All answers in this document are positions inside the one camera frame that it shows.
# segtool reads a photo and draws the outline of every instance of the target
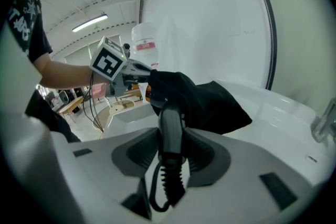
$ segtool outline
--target coiled cord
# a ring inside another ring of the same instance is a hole
[[[155,200],[157,176],[161,166],[163,166],[161,169],[163,172],[163,174],[161,174],[163,176],[162,182],[167,197],[167,202],[163,205],[163,207],[158,206]],[[166,212],[169,205],[175,206],[184,193],[185,190],[182,182],[182,161],[174,158],[164,160],[164,164],[162,161],[159,161],[153,174],[149,198],[153,209],[157,212]]]

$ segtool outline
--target curved metal frame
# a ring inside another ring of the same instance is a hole
[[[271,56],[265,89],[271,90],[277,63],[277,51],[278,51],[277,30],[271,2],[270,0],[264,0],[264,1],[266,5],[266,10],[269,19],[269,27],[271,32]]]

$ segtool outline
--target black cord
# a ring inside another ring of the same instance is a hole
[[[161,208],[160,206],[158,206],[158,204],[156,203],[156,200],[155,200],[156,183],[158,182],[157,181],[157,176],[159,174],[159,170],[160,170],[161,165],[162,165],[162,162],[159,161],[159,163],[157,164],[157,166],[155,168],[154,174],[153,174],[151,192],[150,192],[150,195],[149,195],[149,202],[150,202],[151,206],[153,207],[153,209],[155,211],[166,212],[169,208],[169,205],[170,205],[169,201],[166,201],[164,203],[163,207]]]
[[[90,89],[89,89],[89,91],[92,90],[92,85],[93,85],[93,72],[92,72],[92,74],[91,74],[91,79],[90,79]],[[94,114],[93,114],[93,111],[92,111],[92,105],[91,105],[91,98],[92,98],[92,94],[90,95],[89,102],[90,102],[91,115],[92,115],[92,117],[93,117],[93,124],[94,124],[95,126],[97,126],[98,129],[99,129],[101,132],[103,132],[103,129],[100,127],[100,125],[99,125],[97,119],[95,118],[95,116],[94,116]]]
[[[101,123],[100,123],[100,119],[98,117],[98,113],[97,113],[97,110],[96,110],[96,104],[95,104],[95,101],[94,99],[92,99],[92,103],[93,103],[93,109],[95,110],[95,114],[96,114],[96,117],[94,117],[94,119],[96,120],[96,123],[99,124],[98,125],[98,128],[101,130],[101,132],[104,131]]]
[[[86,112],[85,112],[85,106],[84,106],[84,100],[85,100],[85,97],[88,95],[88,93],[90,93],[90,91],[91,91],[91,78],[90,78],[90,86],[89,86],[89,90],[88,90],[88,92],[84,95],[83,103],[82,103],[82,104],[83,104],[83,110],[84,110],[84,114],[85,114],[85,116],[86,116],[92,123],[94,123],[93,120],[90,119],[89,116],[87,116],[87,114],[86,114]]]
[[[91,97],[92,97],[91,94],[90,94],[90,92],[91,92],[91,89],[92,89],[92,83],[93,83],[93,72],[91,73],[89,90],[88,90],[88,92],[84,95],[84,99],[85,99],[85,97],[86,97],[87,95],[89,95],[90,107],[91,107]],[[91,114],[92,114],[93,120],[86,114],[86,112],[85,112],[85,106],[84,106],[84,99],[83,99],[82,104],[83,104],[83,110],[84,110],[84,114],[85,114],[85,116],[86,116],[86,117],[87,117],[87,118],[88,118],[94,125],[98,126],[97,123],[94,122],[95,117],[94,117],[94,115],[93,115],[92,109],[91,109]]]

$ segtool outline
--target cable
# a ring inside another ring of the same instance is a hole
[[[159,161],[159,163],[157,164],[156,168],[155,168],[155,171],[154,171],[154,174],[153,174],[153,179],[152,179],[152,187],[151,187],[151,192],[150,192],[150,195],[149,195],[149,202],[151,204],[151,206],[153,207],[153,209],[157,212],[166,212],[169,208],[169,201],[166,201],[163,205],[163,207],[161,208],[160,206],[158,206],[158,204],[156,203],[156,200],[155,200],[155,194],[156,194],[156,183],[158,182],[157,181],[157,176],[159,174],[159,170],[160,170],[160,167],[162,165],[162,162]]]
[[[85,106],[84,106],[84,100],[85,100],[85,97],[88,95],[88,93],[90,92],[90,90],[91,90],[91,83],[90,83],[90,86],[89,86],[89,90],[88,90],[87,93],[84,95],[82,104],[83,104],[83,110],[84,110],[84,114],[85,114],[85,116],[86,116],[86,117],[93,123],[93,120],[90,119],[89,116],[87,116],[87,114],[86,114],[86,112],[85,112]]]
[[[101,123],[100,123],[100,119],[99,119],[99,117],[98,117],[98,113],[97,113],[97,110],[96,110],[96,104],[95,104],[95,101],[94,100],[92,100],[92,102],[93,102],[93,109],[95,110],[95,113],[96,113],[96,118],[97,118],[97,123],[99,123],[99,129],[103,132],[103,127],[102,127],[102,125],[101,125]]]
[[[91,74],[91,79],[90,79],[90,89],[89,89],[89,90],[91,90],[91,95],[90,95],[91,98],[92,98],[92,96],[93,96],[92,85],[93,85],[93,72],[92,72],[92,74]],[[96,117],[95,117],[94,114],[93,114],[92,106],[91,106],[91,98],[90,98],[89,102],[90,102],[91,115],[92,115],[93,120],[94,120],[94,123],[93,123],[93,124],[94,124],[95,126],[97,126],[98,129],[99,129],[101,132],[103,132],[103,129],[100,127],[100,125],[98,124],[98,121],[97,121]]]
[[[90,78],[90,86],[89,86],[89,90],[88,90],[88,92],[84,95],[84,99],[85,99],[85,97],[86,97],[87,95],[89,95],[90,107],[91,107],[91,94],[90,94],[90,92],[91,92],[91,89],[92,89],[92,82],[93,82],[93,72],[92,72],[92,74],[91,74],[91,78]],[[94,117],[94,115],[93,115],[92,110],[91,110],[91,114],[92,114],[93,120],[86,114],[86,112],[85,112],[85,106],[84,106],[84,99],[83,99],[82,104],[83,104],[83,110],[84,110],[84,114],[85,114],[85,116],[86,116],[86,117],[87,117],[87,118],[88,118],[94,125],[98,126],[97,123],[94,122],[95,117]]]
[[[182,182],[182,160],[171,157],[162,159],[162,182],[170,205],[174,207],[185,194]]]

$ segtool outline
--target ceiling light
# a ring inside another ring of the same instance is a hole
[[[81,30],[81,29],[83,29],[83,28],[85,28],[85,27],[87,27],[87,26],[89,26],[89,25],[95,24],[95,23],[97,23],[97,22],[99,22],[99,21],[101,21],[101,20],[105,20],[105,19],[107,19],[107,18],[108,18],[108,17],[107,17],[106,14],[100,15],[100,16],[98,16],[98,17],[96,17],[96,18],[93,18],[93,19],[91,19],[91,20],[89,20],[89,21],[87,21],[87,22],[85,22],[85,23],[80,24],[79,26],[76,26],[76,27],[72,30],[72,32],[77,32],[77,31],[79,31],[79,30]]]

